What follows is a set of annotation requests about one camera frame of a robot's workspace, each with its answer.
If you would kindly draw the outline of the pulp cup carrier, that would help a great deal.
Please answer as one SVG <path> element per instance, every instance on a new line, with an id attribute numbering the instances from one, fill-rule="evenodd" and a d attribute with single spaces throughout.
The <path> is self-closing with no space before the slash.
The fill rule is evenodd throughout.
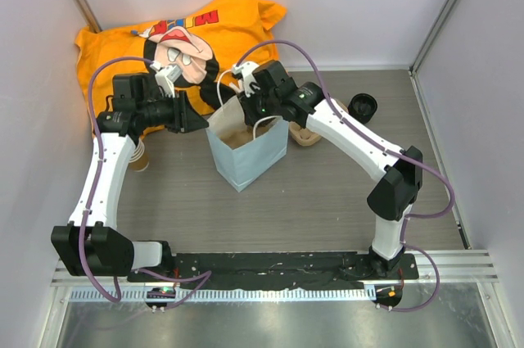
<path id="1" fill-rule="evenodd" d="M 236 129 L 226 133 L 220 139 L 226 146 L 235 150 L 251 142 L 253 134 L 249 129 Z"/>
<path id="2" fill-rule="evenodd" d="M 320 141 L 322 137 L 309 129 L 300 127 L 295 122 L 289 123 L 289 134 L 302 147 L 310 147 Z"/>

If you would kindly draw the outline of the light blue paper bag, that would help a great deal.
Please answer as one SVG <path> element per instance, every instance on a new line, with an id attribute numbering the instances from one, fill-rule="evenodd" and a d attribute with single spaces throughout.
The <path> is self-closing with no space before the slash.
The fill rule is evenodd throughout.
<path id="1" fill-rule="evenodd" d="M 206 135 L 217 171 L 241 192 L 287 154 L 289 124 L 279 116 L 270 116 L 254 127 L 247 126 L 238 98 L 226 99 L 221 82 L 218 78 L 215 85 L 220 107 L 209 117 Z M 232 150 L 220 138 L 236 129 L 251 130 L 253 140 Z"/>

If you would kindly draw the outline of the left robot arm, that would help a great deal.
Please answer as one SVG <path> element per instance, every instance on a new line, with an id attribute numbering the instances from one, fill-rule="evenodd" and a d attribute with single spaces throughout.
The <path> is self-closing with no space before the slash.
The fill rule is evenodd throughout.
<path id="1" fill-rule="evenodd" d="M 117 231 L 117 208 L 129 163 L 142 153 L 140 137 L 164 126 L 173 133 L 190 133 L 208 126 L 191 106 L 187 94 L 174 85 L 182 78 L 177 66 L 151 78 L 145 73 L 113 78 L 112 109 L 97 116 L 99 137 L 84 189 L 67 224 L 52 230 L 51 242 L 72 276 L 85 274 L 81 258 L 95 276 L 126 277 L 146 269 L 158 282 L 174 274 L 165 241 L 132 242 Z"/>

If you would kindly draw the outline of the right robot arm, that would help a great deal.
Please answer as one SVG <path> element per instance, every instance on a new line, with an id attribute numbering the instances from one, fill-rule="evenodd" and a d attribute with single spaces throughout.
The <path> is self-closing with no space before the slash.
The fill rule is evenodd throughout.
<path id="1" fill-rule="evenodd" d="M 342 150 L 375 183 L 367 203 L 375 214 L 375 233 L 365 255 L 364 277 L 389 278 L 400 268 L 405 252 L 401 231 L 422 186 L 422 171 L 404 161 L 421 161 L 416 147 L 401 147 L 379 137 L 353 119 L 320 86 L 299 86 L 279 61 L 262 66 L 247 61 L 233 66 L 233 78 L 242 86 L 239 95 L 245 122 L 257 126 L 269 116 L 298 124 Z"/>

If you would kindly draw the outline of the stack of paper cups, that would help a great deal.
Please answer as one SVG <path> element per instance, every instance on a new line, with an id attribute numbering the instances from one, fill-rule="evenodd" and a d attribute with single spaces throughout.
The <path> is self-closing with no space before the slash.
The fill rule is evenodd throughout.
<path id="1" fill-rule="evenodd" d="M 142 172 L 149 166 L 149 156 L 146 151 L 145 144 L 142 139 L 138 139 L 136 146 L 130 160 L 129 168 L 136 172 Z"/>

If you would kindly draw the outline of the orange cartoon t-shirt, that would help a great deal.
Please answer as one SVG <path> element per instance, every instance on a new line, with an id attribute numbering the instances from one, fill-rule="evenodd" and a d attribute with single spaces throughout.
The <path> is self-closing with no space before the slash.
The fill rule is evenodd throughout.
<path id="1" fill-rule="evenodd" d="M 273 39 L 287 9 L 269 0 L 213 0 L 182 17 L 152 20 L 75 38 L 76 74 L 84 98 L 97 113 L 106 107 L 115 75 L 148 72 L 147 61 L 182 70 L 174 86 L 187 93 L 200 115 L 214 113 L 240 87 L 229 74 L 243 54 Z"/>

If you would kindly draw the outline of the stack of black lids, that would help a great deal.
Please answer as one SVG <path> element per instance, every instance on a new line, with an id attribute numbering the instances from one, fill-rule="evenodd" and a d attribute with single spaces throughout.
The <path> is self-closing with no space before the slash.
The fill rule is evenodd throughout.
<path id="1" fill-rule="evenodd" d="M 350 100 L 348 111 L 358 122 L 367 124 L 377 111 L 377 100 L 367 93 L 356 94 Z"/>

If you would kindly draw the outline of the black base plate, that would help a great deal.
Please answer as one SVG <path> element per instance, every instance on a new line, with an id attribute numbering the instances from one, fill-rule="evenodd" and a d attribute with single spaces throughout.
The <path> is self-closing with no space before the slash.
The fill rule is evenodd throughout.
<path id="1" fill-rule="evenodd" d="M 387 271 L 372 256 L 344 252 L 178 253 L 165 257 L 153 273 L 181 278 L 181 287 L 192 289 L 188 279 L 207 271 L 206 290 L 282 291 L 360 288 L 366 281 L 416 280 L 418 267 L 412 254 L 403 254 Z"/>

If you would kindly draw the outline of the right aluminium frame post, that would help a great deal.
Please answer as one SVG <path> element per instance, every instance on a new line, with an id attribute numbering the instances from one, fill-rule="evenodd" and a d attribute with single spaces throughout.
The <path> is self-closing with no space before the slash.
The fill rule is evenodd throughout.
<path id="1" fill-rule="evenodd" d="M 427 36 L 425 37 L 422 46 L 418 50 L 418 53 L 413 61 L 413 64 L 409 67 L 409 74 L 413 78 L 418 71 L 421 69 L 422 64 L 427 58 L 427 55 L 431 51 L 436 40 L 440 36 L 442 30 L 448 23 L 452 16 L 454 9 L 459 4 L 460 0 L 445 0 L 435 21 L 433 22 Z"/>

